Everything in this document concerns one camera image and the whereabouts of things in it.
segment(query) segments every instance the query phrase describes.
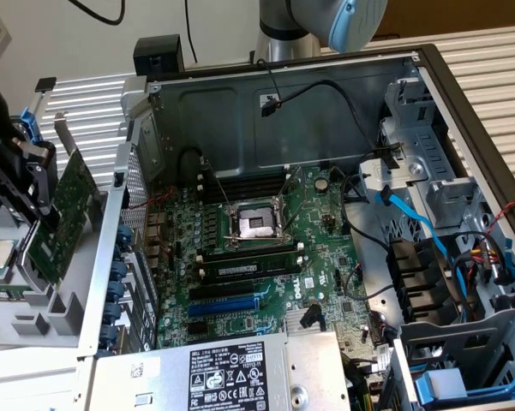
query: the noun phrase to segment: warning label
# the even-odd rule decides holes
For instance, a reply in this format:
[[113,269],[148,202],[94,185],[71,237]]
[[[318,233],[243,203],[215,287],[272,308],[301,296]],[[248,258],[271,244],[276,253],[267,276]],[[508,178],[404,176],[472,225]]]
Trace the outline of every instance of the warning label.
[[266,411],[263,342],[190,353],[189,411]]

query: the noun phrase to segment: black pcie slot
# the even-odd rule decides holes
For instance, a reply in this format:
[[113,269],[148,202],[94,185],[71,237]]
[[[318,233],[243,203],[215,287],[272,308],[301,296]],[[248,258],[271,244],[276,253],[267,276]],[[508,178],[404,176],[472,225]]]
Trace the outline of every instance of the black pcie slot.
[[[285,183],[285,176],[255,176],[221,180],[226,196],[230,201],[272,197],[278,194]],[[223,192],[216,182],[210,182],[204,196],[204,203],[213,204],[225,200]]]
[[232,274],[231,276],[221,277],[205,277],[203,280],[204,284],[219,284],[219,283],[234,283],[236,281],[245,280],[259,280],[261,278],[287,276],[290,274],[298,274],[301,272],[301,267],[296,265],[283,270],[271,270],[271,271],[256,271],[256,272],[241,272]]
[[217,341],[234,340],[236,338],[255,337],[256,332],[242,332],[232,336],[214,337],[214,338],[202,338],[201,340],[188,341],[187,345],[203,344],[203,343],[215,343]]
[[190,300],[232,297],[233,295],[253,294],[254,285],[250,281],[228,285],[211,285],[189,290]]
[[262,255],[288,253],[290,251],[294,251],[295,249],[296,249],[295,245],[288,244],[286,246],[257,248],[254,250],[236,251],[234,253],[210,254],[210,255],[204,255],[202,257],[204,259],[204,264],[206,264],[206,263],[216,263],[219,261],[226,261],[226,260],[231,260],[231,259],[246,259],[246,258],[250,258],[250,257],[260,257]]

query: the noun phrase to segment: robotic arm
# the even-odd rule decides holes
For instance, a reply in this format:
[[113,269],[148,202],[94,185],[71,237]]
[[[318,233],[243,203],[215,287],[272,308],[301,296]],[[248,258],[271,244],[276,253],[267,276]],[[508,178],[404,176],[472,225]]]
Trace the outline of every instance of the robotic arm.
[[338,52],[359,51],[373,37],[387,0],[260,0],[255,61],[320,55],[319,40]]

